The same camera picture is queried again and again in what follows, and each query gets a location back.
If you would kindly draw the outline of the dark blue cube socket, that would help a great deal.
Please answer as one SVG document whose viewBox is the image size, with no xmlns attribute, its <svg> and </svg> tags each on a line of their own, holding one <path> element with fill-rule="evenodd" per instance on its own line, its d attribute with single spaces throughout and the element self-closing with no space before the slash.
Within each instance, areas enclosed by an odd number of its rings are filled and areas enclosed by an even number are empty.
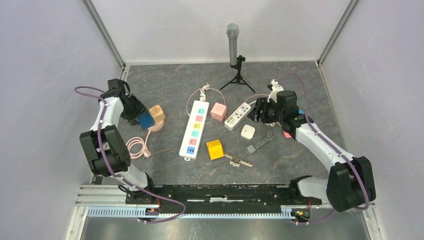
<svg viewBox="0 0 424 240">
<path fill-rule="evenodd" d="M 143 112 L 137 118 L 137 121 L 144 130 L 147 130 L 148 128 L 153 127 L 155 125 L 155 121 L 148 112 Z"/>
</svg>

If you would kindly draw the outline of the white plug adapter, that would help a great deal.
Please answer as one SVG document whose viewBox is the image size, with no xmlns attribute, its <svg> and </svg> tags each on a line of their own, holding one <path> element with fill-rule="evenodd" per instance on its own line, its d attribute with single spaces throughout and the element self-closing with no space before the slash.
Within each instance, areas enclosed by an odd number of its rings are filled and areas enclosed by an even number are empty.
<svg viewBox="0 0 424 240">
<path fill-rule="evenodd" d="M 254 137 L 256 129 L 248 124 L 245 124 L 241 129 L 240 136 L 246 140 L 251 140 Z"/>
</svg>

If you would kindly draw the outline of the beige cube socket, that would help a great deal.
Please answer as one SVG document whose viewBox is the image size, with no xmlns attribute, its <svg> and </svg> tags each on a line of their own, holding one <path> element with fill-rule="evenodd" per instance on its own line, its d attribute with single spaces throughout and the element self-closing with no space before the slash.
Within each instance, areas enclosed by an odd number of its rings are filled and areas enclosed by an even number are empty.
<svg viewBox="0 0 424 240">
<path fill-rule="evenodd" d="M 151 108 L 148 109 L 148 113 L 152 117 L 153 121 L 157 124 L 161 121 L 164 121 L 166 116 L 164 114 L 164 111 L 162 110 L 160 105 L 154 105 Z"/>
</svg>

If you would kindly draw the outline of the small white power strip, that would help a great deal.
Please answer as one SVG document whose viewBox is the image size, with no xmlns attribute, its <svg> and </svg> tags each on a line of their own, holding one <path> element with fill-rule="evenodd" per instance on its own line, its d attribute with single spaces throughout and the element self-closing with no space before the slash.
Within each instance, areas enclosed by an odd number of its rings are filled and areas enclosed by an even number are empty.
<svg viewBox="0 0 424 240">
<path fill-rule="evenodd" d="M 228 117 L 224 126 L 228 130 L 232 131 L 251 111 L 251 105 L 244 102 L 242 103 L 231 115 Z"/>
</svg>

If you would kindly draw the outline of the pink round socket base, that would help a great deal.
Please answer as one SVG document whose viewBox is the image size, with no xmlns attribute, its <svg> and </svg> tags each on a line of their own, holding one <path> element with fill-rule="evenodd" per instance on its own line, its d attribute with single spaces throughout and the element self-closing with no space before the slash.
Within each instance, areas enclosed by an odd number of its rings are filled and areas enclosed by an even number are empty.
<svg viewBox="0 0 424 240">
<path fill-rule="evenodd" d="M 148 127 L 147 130 L 151 132 L 157 132 L 163 128 L 165 125 L 165 120 L 155 123 L 153 126 Z"/>
</svg>

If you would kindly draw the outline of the pink cube socket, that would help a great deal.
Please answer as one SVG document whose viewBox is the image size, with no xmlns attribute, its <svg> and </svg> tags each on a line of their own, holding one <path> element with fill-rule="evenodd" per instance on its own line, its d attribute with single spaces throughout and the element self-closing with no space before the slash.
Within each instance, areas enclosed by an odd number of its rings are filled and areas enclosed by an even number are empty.
<svg viewBox="0 0 424 240">
<path fill-rule="evenodd" d="M 224 121 L 227 114 L 227 106 L 216 102 L 210 111 L 210 116 L 218 121 Z"/>
</svg>

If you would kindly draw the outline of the yellow cube socket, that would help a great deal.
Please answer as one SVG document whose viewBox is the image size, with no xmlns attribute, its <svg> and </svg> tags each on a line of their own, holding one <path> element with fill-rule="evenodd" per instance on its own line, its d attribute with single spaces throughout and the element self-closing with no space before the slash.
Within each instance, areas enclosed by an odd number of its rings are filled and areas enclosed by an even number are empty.
<svg viewBox="0 0 424 240">
<path fill-rule="evenodd" d="M 220 140 L 209 141 L 206 143 L 206 146 L 211 160 L 216 160 L 224 156 L 224 150 Z"/>
</svg>

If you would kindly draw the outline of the long white power strip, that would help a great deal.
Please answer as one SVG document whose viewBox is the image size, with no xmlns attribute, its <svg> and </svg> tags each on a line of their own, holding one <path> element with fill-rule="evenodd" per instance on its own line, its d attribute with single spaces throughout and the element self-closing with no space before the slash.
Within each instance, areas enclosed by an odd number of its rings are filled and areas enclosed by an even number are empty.
<svg viewBox="0 0 424 240">
<path fill-rule="evenodd" d="M 195 160 L 201 144 L 210 104 L 195 100 L 181 141 L 179 156 L 185 161 Z"/>
</svg>

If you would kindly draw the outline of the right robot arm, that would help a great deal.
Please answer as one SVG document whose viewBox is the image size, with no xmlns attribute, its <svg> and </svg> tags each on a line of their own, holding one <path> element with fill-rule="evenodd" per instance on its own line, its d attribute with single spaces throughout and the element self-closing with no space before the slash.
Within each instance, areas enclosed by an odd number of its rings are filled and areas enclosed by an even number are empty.
<svg viewBox="0 0 424 240">
<path fill-rule="evenodd" d="M 305 146 L 326 168 L 327 178 L 306 175 L 290 182 L 289 199 L 302 204 L 309 197 L 330 203 L 337 212 L 366 210 L 376 199 L 372 164 L 356 157 L 328 138 L 308 116 L 300 112 L 297 95 L 281 90 L 256 99 L 248 118 L 256 123 L 279 123 L 292 139 Z"/>
</svg>

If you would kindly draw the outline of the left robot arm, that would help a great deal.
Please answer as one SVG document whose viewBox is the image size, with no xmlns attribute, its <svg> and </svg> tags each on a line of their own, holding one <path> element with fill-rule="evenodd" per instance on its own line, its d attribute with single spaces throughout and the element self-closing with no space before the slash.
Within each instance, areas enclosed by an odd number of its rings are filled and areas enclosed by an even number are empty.
<svg viewBox="0 0 424 240">
<path fill-rule="evenodd" d="M 157 190 L 148 174 L 131 163 L 130 151 L 118 131 L 120 119 L 130 126 L 155 123 L 145 105 L 132 93 L 127 82 L 108 80 L 107 91 L 97 96 L 99 112 L 90 130 L 79 136 L 83 152 L 92 173 L 111 177 L 121 182 L 121 190 L 133 200 L 153 203 Z"/>
</svg>

